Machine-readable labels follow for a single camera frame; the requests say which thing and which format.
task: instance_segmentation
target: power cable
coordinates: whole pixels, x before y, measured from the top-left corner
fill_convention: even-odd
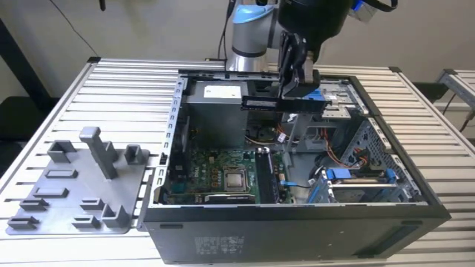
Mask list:
[[[390,0],[390,5],[388,6],[386,4],[378,2],[377,0],[362,0],[369,6],[376,8],[377,10],[382,12],[390,12],[397,8],[397,0]]]
[[[461,125],[461,128],[460,128],[460,132],[462,132],[462,130],[466,128],[466,124],[468,124],[469,120],[465,120],[462,125]]]
[[[454,98],[454,95],[456,95],[456,94],[453,93],[450,99],[449,99],[448,102],[446,102],[446,106],[445,106],[445,108],[444,108],[442,115],[445,115],[445,111],[446,111],[446,109],[448,109],[448,106],[449,106],[450,103],[452,103],[452,100],[453,100],[453,98]]]
[[[228,60],[228,53],[226,53],[226,49],[225,49],[225,31],[226,31],[226,27],[228,27],[229,17],[232,15],[232,11],[234,9],[234,5],[236,5],[236,0],[229,0],[226,12],[225,12],[225,20],[224,20],[224,27],[222,27],[221,37],[220,37],[220,43],[217,45],[217,59],[220,59],[220,57],[221,57],[221,45],[224,45],[222,46],[222,51],[224,51],[224,59],[225,59],[225,61]]]
[[[83,41],[83,43],[87,45],[87,47],[90,48],[91,52],[94,53],[95,57],[98,57],[98,54],[95,52],[95,50],[91,48],[91,46],[89,45],[87,41],[83,39],[83,37],[81,36],[81,34],[77,32],[77,30],[74,29],[74,26],[73,24],[70,23],[70,21],[67,20],[66,16],[63,15],[61,9],[58,8],[58,6],[55,5],[55,3],[49,0],[49,2],[51,3],[51,5],[55,7],[57,11],[59,12],[59,14],[62,15],[63,19],[66,20],[69,26],[70,26],[70,29],[73,29],[73,32],[77,34],[77,36],[79,37],[79,39]]]

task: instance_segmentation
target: gray rod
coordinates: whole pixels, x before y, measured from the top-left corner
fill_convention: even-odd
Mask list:
[[[98,168],[105,176],[105,179],[117,177],[117,171],[113,168],[111,159],[105,151],[102,141],[98,137],[101,129],[98,127],[83,127],[79,133],[79,140],[87,144],[91,157],[98,164]]]

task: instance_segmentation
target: label sticker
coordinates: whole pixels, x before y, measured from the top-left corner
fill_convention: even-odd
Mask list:
[[[197,236],[194,237],[196,254],[241,254],[244,236]]]
[[[206,98],[240,98],[240,86],[208,85],[204,97]]]
[[[245,101],[245,105],[256,106],[256,107],[274,107],[276,106],[276,102],[248,100],[248,101]]]
[[[281,132],[278,138],[276,139],[280,143],[284,142],[286,135]]]

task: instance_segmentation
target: slotted table surface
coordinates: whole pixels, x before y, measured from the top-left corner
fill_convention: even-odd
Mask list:
[[[9,236],[6,220],[18,209],[49,158],[50,142],[70,140],[83,126],[101,128],[117,149],[150,151],[146,181],[157,165],[160,141],[177,69],[220,70],[221,62],[101,59],[87,63],[49,117],[0,179],[0,263],[14,266],[161,266],[148,233]],[[236,264],[236,266],[475,266],[475,149],[401,73],[388,68],[317,66],[324,74],[354,75],[385,122],[440,197],[452,220],[386,260]],[[134,215],[138,215],[144,187]]]

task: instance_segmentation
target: orange wire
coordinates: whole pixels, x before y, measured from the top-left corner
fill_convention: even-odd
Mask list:
[[[368,163],[368,161],[362,157],[360,157],[358,159],[362,161],[362,165],[361,166],[364,166]]]
[[[328,143],[326,138],[325,138],[325,142],[326,142],[326,154],[328,154],[328,157],[334,161],[334,163],[337,163],[342,167],[350,168],[350,166],[345,165],[341,161],[337,160],[337,157],[334,156],[332,148],[329,147],[329,143]]]
[[[284,133],[280,123],[276,125],[276,130],[280,131],[281,133]]]

